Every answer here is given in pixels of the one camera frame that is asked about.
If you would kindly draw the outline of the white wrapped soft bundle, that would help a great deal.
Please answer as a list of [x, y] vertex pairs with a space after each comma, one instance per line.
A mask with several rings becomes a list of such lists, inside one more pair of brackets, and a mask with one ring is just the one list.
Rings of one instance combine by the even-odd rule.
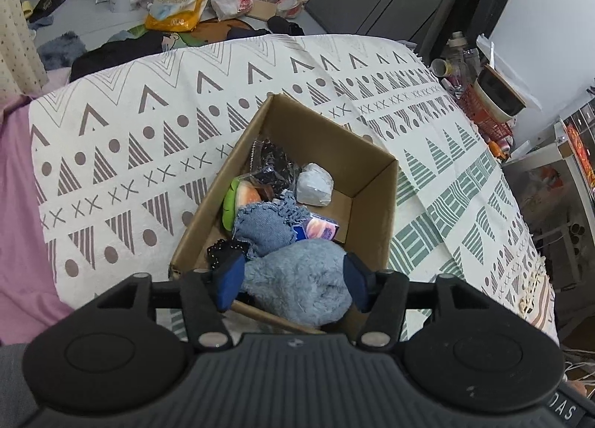
[[306, 164], [296, 180], [296, 201], [310, 206], [324, 207], [332, 201], [334, 179], [316, 163]]

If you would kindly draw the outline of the pink bed sheet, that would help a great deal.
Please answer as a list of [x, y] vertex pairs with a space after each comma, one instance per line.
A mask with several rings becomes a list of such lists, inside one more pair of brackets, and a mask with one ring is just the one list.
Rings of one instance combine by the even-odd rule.
[[58, 298], [39, 219], [27, 95], [1, 100], [1, 343], [29, 343], [72, 314]]

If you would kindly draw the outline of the tin can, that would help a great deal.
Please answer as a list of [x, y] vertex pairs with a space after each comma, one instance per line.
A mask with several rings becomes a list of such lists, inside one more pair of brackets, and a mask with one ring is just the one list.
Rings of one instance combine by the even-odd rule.
[[432, 60], [430, 68], [432, 74], [438, 78], [449, 77], [454, 73], [453, 65], [449, 61], [442, 58], [436, 58]]

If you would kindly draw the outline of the blue denim soft toy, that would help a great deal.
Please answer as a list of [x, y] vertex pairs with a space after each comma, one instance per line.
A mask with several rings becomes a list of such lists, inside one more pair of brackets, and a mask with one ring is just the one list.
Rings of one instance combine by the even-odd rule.
[[241, 206], [234, 220], [234, 240], [247, 244], [246, 256], [255, 260], [296, 242], [295, 226], [310, 218], [309, 209], [288, 191], [282, 198]]

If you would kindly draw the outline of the white desk shelf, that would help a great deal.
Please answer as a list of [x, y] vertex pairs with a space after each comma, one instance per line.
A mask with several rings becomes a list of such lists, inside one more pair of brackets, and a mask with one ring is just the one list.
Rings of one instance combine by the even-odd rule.
[[594, 138], [559, 119], [541, 145], [504, 164], [521, 215], [559, 292], [594, 274]]

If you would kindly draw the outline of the blue tissue packet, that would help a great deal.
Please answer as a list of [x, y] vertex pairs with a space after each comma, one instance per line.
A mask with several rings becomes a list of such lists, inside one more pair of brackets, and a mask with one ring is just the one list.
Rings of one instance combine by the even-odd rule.
[[334, 240], [340, 226], [333, 219], [311, 213], [310, 216], [292, 226], [296, 234], [296, 241], [300, 240]]

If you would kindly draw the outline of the grey plush toy pink patches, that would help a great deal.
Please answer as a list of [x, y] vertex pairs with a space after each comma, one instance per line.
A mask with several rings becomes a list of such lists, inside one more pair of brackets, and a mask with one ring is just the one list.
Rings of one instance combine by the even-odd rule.
[[346, 252], [331, 240], [300, 240], [245, 264], [242, 290], [264, 311], [306, 327], [339, 321], [352, 299]]

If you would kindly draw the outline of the white red plastic bag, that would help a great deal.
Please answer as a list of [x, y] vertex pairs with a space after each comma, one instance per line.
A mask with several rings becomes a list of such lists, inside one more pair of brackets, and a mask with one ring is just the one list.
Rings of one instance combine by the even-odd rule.
[[253, 7], [253, 0], [211, 0], [219, 22], [246, 15]]

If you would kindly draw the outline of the patterned white green blanket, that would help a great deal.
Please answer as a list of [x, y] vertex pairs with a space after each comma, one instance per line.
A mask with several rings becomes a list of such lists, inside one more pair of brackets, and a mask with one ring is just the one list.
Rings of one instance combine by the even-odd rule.
[[396, 188], [383, 264], [458, 277], [548, 336], [556, 295], [476, 125], [408, 47], [382, 38], [267, 35], [173, 49], [77, 79], [29, 110], [34, 186], [58, 298], [83, 306], [174, 251], [215, 192], [225, 204], [296, 189], [316, 165], [351, 213], [385, 162]]

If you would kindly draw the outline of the watermelon slice plush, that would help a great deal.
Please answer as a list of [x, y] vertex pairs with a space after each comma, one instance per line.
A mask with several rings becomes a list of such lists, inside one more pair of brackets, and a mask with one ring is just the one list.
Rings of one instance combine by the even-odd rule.
[[222, 225], [227, 231], [233, 229], [238, 210], [248, 204], [261, 202], [257, 181], [251, 175], [232, 180], [223, 200]]

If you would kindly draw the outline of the black white bowl stack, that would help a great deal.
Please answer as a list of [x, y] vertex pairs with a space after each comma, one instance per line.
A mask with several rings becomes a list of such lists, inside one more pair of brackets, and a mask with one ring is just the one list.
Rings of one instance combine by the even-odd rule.
[[525, 107], [523, 98], [490, 65], [484, 65], [473, 88], [497, 122], [508, 122]]

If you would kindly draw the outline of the black sparkly pouch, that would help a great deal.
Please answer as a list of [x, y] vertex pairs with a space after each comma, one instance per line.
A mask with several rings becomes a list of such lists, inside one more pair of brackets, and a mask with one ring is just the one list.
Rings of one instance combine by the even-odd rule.
[[257, 138], [253, 142], [249, 167], [250, 174], [261, 184], [270, 186], [275, 196], [285, 190], [295, 192], [299, 165], [270, 139]]

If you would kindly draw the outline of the beige dotted cloth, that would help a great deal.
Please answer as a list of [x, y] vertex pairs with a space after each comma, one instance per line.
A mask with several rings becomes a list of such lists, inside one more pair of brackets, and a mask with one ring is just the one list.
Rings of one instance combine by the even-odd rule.
[[36, 95], [48, 78], [25, 22], [20, 0], [1, 0], [1, 103]]

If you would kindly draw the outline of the red plastic basket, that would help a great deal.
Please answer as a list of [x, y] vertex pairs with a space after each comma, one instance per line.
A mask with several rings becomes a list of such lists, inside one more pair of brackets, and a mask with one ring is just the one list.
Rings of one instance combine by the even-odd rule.
[[465, 112], [468, 119], [474, 122], [480, 131], [484, 132], [494, 142], [512, 136], [512, 130], [505, 122], [497, 122], [486, 105], [477, 95], [475, 89], [468, 85], [463, 95], [458, 99], [458, 105]]

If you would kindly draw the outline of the white drawer organizer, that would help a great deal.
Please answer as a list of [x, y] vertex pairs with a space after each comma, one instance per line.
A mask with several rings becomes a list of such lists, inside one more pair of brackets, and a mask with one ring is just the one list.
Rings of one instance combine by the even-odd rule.
[[569, 115], [563, 116], [563, 123], [567, 127], [572, 125], [590, 155], [594, 154], [594, 101], [590, 100]]

